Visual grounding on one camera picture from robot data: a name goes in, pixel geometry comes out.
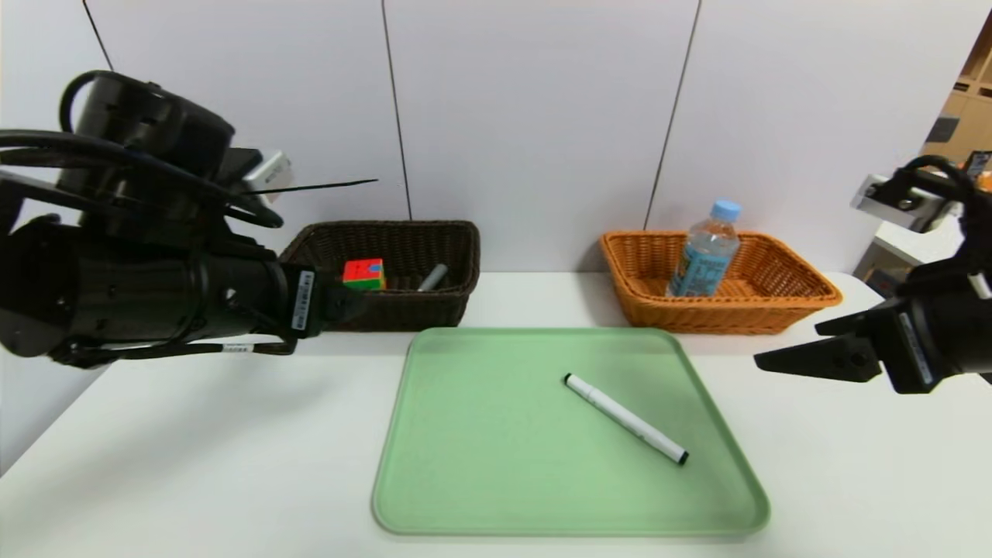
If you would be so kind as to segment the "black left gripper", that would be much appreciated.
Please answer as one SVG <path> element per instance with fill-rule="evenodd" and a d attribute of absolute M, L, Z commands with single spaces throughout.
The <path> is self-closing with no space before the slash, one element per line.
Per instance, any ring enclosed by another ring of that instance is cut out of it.
<path fill-rule="evenodd" d="M 320 329 L 313 308 L 319 286 L 314 267 L 288 263 L 275 254 L 213 257 L 212 336 L 314 336 Z M 354 326 L 369 304 L 366 291 L 329 285 L 322 293 L 322 325 Z"/>

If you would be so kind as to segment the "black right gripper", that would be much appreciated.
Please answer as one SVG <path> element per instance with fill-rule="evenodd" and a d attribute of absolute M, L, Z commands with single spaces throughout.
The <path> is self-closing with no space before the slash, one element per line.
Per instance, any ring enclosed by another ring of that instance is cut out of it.
<path fill-rule="evenodd" d="M 755 354 L 760 370 L 865 384 L 882 374 L 900 394 L 928 394 L 945 379 L 991 377 L 991 301 L 968 286 L 900 286 L 871 310 L 819 322 L 832 336 Z"/>

